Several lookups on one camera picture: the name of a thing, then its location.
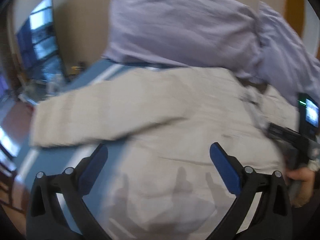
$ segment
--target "human hand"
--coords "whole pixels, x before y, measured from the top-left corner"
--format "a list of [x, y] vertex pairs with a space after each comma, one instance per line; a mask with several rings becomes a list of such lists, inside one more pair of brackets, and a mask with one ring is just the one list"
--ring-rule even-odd
[[290, 179], [301, 180], [300, 191], [297, 197], [291, 201], [291, 204], [295, 207], [302, 207], [309, 202], [313, 195], [315, 172], [303, 167], [297, 170], [286, 170], [286, 175]]

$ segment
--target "blue screen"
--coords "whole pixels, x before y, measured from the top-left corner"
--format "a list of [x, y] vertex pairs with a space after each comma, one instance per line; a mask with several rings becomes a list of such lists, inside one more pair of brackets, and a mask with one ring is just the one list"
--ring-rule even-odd
[[306, 121], [318, 127], [319, 108], [309, 99], [306, 99]]

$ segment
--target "purple cloth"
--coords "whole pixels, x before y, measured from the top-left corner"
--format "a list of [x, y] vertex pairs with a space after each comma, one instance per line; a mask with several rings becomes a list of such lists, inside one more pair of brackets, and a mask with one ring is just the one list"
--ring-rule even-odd
[[274, 86], [293, 106], [297, 94], [307, 93], [320, 104], [320, 62], [306, 51], [302, 40], [284, 18], [267, 4], [259, 5], [263, 60], [259, 78]]
[[234, 0], [112, 0], [108, 48], [116, 62], [225, 67], [252, 75], [257, 16]]
[[9, 87], [7, 85], [7, 82], [5, 81], [3, 74], [0, 74], [0, 97], [4, 96], [5, 91], [8, 89]]

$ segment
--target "white stripe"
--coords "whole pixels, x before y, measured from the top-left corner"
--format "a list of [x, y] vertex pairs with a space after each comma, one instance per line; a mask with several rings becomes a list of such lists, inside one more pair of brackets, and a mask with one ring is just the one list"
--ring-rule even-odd
[[316, 57], [320, 40], [320, 20], [308, 0], [304, 0], [304, 26], [301, 39], [307, 52]]
[[120, 225], [116, 220], [114, 220], [113, 218], [109, 218], [109, 221], [114, 226], [116, 226], [119, 230], [121, 230], [123, 233], [125, 233], [128, 237], [136, 239], [136, 237], [133, 234], [131, 234], [127, 229], [125, 229], [122, 225]]
[[106, 229], [106, 232], [108, 233], [108, 235], [114, 239], [114, 240], [119, 240], [119, 237], [116, 236], [112, 231], [110, 231], [108, 228]]
[[[75, 168], [83, 158], [89, 157], [93, 153], [93, 151], [97, 148], [97, 146], [98, 146], [98, 144], [87, 144], [87, 145], [79, 146], [77, 148], [77, 150], [75, 151], [75, 153], [73, 154], [72, 158], [69, 160], [67, 165], [64, 167], [63, 171], [68, 167]], [[61, 208], [63, 208], [64, 205], [66, 204], [66, 201], [64, 200], [63, 196], [58, 197], [58, 201], [59, 201]]]
[[104, 81], [111, 77], [113, 74], [115, 74], [118, 70], [120, 70], [123, 67], [121, 64], [113, 64], [109, 68], [107, 68], [104, 72], [102, 72], [99, 76], [97, 76], [95, 79], [93, 79], [89, 85], [100, 83], [101, 81]]
[[39, 155], [39, 150], [32, 148], [28, 151], [27, 156], [23, 159], [23, 162], [19, 168], [18, 176], [21, 181], [24, 181]]

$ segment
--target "black bracket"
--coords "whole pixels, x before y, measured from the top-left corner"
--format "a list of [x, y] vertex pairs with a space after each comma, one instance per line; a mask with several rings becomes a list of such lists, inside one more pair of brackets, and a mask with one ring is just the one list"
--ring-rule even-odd
[[[234, 189], [239, 186], [241, 191], [231, 192], [237, 198], [207, 240], [292, 240], [291, 206], [281, 172], [256, 173], [229, 156], [218, 143], [211, 145], [210, 157], [228, 190], [237, 192]], [[232, 172], [238, 175], [238, 180], [230, 177]], [[257, 192], [262, 195], [255, 215], [248, 229], [237, 233]]]
[[[100, 144], [91, 156], [76, 168], [62, 174], [36, 175], [27, 210], [27, 239], [30, 240], [112, 240], [92, 216], [82, 197], [90, 193], [108, 158], [108, 149]], [[63, 215], [57, 193], [62, 193], [81, 234], [70, 229]]]

